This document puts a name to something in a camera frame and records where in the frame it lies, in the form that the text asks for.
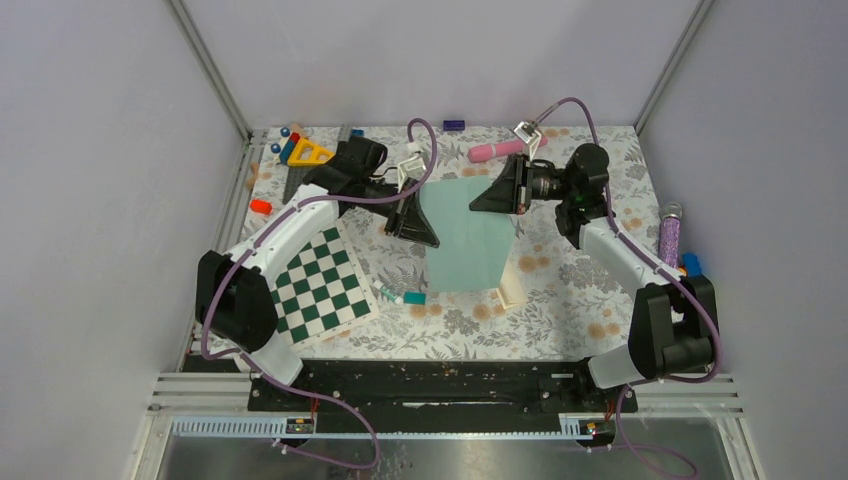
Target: white connector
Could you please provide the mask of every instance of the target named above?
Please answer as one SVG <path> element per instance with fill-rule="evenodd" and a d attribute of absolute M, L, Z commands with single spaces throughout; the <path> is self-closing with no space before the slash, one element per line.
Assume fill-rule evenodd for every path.
<path fill-rule="evenodd" d="M 536 122 L 522 120 L 512 129 L 512 133 L 524 142 L 524 154 L 532 161 L 536 156 L 536 150 L 539 149 L 539 144 L 542 143 L 542 132 L 537 128 Z"/>
<path fill-rule="evenodd" d="M 406 144 L 406 150 L 409 152 L 409 158 L 397 164 L 398 192 L 401 191 L 407 178 L 420 180 L 427 171 L 427 162 L 424 157 L 428 154 L 421 145 L 418 142 L 409 142 Z"/>

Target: small bottle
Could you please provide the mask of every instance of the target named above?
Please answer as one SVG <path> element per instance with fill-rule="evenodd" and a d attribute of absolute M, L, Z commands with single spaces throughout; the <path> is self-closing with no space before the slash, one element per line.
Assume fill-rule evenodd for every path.
<path fill-rule="evenodd" d="M 671 268 L 677 268 L 677 249 L 680 247 L 680 219 L 683 218 L 683 207 L 679 203 L 670 202 L 660 212 L 660 260 Z"/>
<path fill-rule="evenodd" d="M 380 291 L 380 293 L 382 293 L 383 295 L 385 295 L 385 296 L 386 296 L 386 298 L 388 298 L 388 299 L 389 299 L 389 300 L 391 300 L 392 302 L 394 302 L 394 303 L 396 303 L 396 304 L 398 304 L 398 305 L 400 305 L 401 303 L 403 303 L 403 298 L 399 297 L 398 295 L 395 295 L 395 294 L 394 294 L 394 292 L 392 292 L 391 290 L 389 290 L 389 287 L 387 287 L 387 286 L 386 286 L 383 282 L 381 282 L 381 281 L 379 281 L 379 280 L 374 280 L 374 288 L 376 288 L 377 290 L 379 290 L 379 291 Z"/>

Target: dark blue block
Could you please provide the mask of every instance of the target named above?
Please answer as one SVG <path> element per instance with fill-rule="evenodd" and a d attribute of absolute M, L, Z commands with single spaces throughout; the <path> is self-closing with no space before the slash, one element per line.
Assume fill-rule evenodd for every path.
<path fill-rule="evenodd" d="M 445 132 L 461 132 L 465 130 L 465 120 L 445 120 L 442 124 Z"/>

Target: metal floor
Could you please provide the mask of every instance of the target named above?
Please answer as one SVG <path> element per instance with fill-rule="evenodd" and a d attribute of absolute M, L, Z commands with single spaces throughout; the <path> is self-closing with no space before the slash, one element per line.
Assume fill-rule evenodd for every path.
<path fill-rule="evenodd" d="M 634 443 L 678 450 L 698 466 L 701 478 L 733 478 L 721 437 L 709 419 L 624 420 Z M 388 440 L 371 471 L 348 471 L 293 454 L 283 456 L 267 440 L 171 436 L 160 480 L 183 479 L 655 479 L 627 450 L 575 451 L 573 442 L 551 440 Z M 310 440 L 310 451 L 365 463 L 369 441 Z M 644 455 L 678 475 L 688 467 L 668 455 Z"/>

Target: blue block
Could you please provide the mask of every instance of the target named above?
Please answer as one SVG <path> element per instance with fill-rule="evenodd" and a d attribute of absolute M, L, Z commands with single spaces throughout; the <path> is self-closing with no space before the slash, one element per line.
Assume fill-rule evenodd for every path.
<path fill-rule="evenodd" d="M 296 142 L 291 141 L 291 137 L 289 137 L 289 141 L 286 142 L 286 146 L 283 147 L 283 151 L 280 152 L 280 163 L 283 165 L 288 164 L 289 157 L 291 156 L 291 152 L 294 151 L 294 145 Z"/>
<path fill-rule="evenodd" d="M 445 132 L 461 132 L 465 130 L 465 120 L 445 120 L 442 124 Z"/>
<path fill-rule="evenodd" d="M 424 305 L 427 302 L 427 294 L 421 292 L 406 292 L 403 294 L 403 303 L 412 305 Z"/>
<path fill-rule="evenodd" d="M 686 275 L 697 277 L 701 273 L 701 262 L 698 261 L 698 256 L 694 253 L 687 252 L 683 254 L 683 268 L 686 269 Z"/>

